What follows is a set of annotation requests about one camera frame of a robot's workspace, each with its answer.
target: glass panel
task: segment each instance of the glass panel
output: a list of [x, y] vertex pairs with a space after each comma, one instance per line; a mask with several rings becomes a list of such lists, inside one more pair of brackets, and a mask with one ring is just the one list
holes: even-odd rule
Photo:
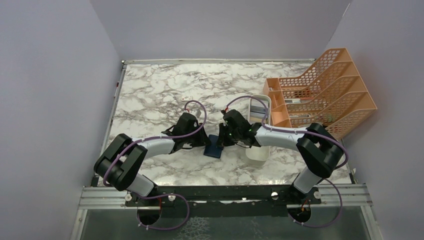
[[[325, 224], [334, 218], [338, 207], [315, 207], [309, 224]], [[182, 219], [161, 218], [157, 227], [172, 227]], [[138, 227], [135, 210], [89, 210], [82, 240], [369, 240], [361, 208], [343, 207], [341, 218], [326, 228], [307, 228], [297, 225], [288, 217], [217, 217], [191, 218], [184, 226], [173, 231], [147, 230]]]

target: white wall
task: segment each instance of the white wall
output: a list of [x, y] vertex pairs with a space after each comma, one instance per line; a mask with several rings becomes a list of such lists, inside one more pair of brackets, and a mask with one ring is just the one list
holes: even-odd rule
[[350, 0], [91, 0], [124, 60], [317, 58]]
[[346, 47], [378, 111], [345, 139], [384, 239], [422, 239], [424, 1], [353, 0], [327, 48]]
[[120, 58], [88, 0], [0, 2], [0, 233], [70, 237]]

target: marble surface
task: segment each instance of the marble surface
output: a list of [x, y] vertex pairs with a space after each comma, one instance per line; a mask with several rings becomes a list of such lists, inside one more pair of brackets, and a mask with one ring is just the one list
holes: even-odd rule
[[[120, 133], [133, 138], [157, 136], [182, 114], [183, 94], [205, 105], [205, 131], [218, 135], [220, 110], [229, 101], [261, 94], [266, 78], [298, 76], [309, 66], [310, 63], [128, 65], [109, 141]], [[195, 103], [189, 108], [200, 109]], [[248, 100], [239, 100], [231, 108], [246, 116]], [[306, 166], [298, 152], [284, 148], [271, 147], [269, 159], [259, 167], [245, 163], [245, 149], [239, 146], [226, 147], [220, 159], [204, 156], [203, 151], [203, 147], [182, 149], [145, 159], [139, 172], [162, 186], [267, 185], [291, 184]], [[351, 183], [346, 167], [336, 170], [330, 179]]]

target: screw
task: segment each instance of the screw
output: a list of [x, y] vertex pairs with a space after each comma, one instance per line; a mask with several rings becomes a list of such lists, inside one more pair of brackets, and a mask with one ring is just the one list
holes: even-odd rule
[[272, 198], [272, 199], [274, 199], [274, 200], [277, 200], [277, 199], [278, 199], [278, 193], [277, 193], [277, 192], [275, 192], [275, 191], [273, 191], [273, 192], [271, 193], [271, 198]]
[[131, 194], [128, 193], [127, 195], [125, 195], [125, 201], [129, 202], [132, 199], [133, 199], [133, 196], [131, 196]]
[[316, 199], [321, 199], [321, 192], [319, 192], [319, 191], [315, 191], [315, 192], [313, 193], [313, 196], [314, 196]]

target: orange plastic file organizer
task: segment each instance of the orange plastic file organizer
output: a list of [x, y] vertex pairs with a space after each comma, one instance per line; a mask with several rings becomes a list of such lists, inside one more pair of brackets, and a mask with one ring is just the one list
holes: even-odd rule
[[[268, 78], [263, 93], [271, 98], [273, 126], [320, 123], [336, 139], [377, 109], [345, 48], [328, 49], [298, 77]], [[288, 99], [301, 103], [286, 103]]]

